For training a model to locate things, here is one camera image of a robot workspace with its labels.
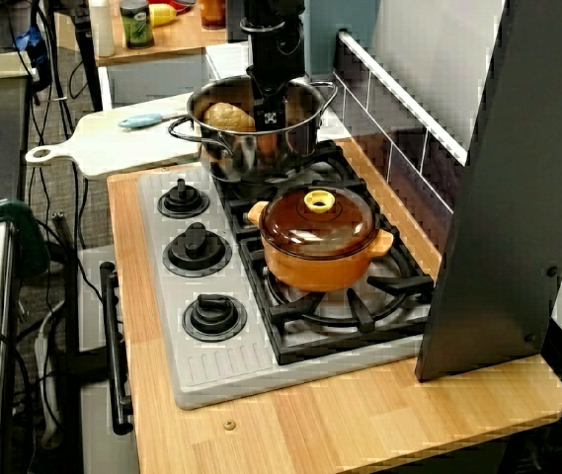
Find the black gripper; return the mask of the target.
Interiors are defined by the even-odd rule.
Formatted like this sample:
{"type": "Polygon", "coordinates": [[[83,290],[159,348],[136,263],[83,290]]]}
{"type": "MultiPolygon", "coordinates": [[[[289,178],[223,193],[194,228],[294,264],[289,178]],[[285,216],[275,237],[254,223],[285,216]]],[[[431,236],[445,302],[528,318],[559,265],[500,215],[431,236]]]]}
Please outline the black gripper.
{"type": "Polygon", "coordinates": [[[257,133],[274,132],[286,126],[286,100],[277,98],[287,84],[306,74],[302,23],[273,26],[249,24],[252,63],[250,78],[257,133]]]}

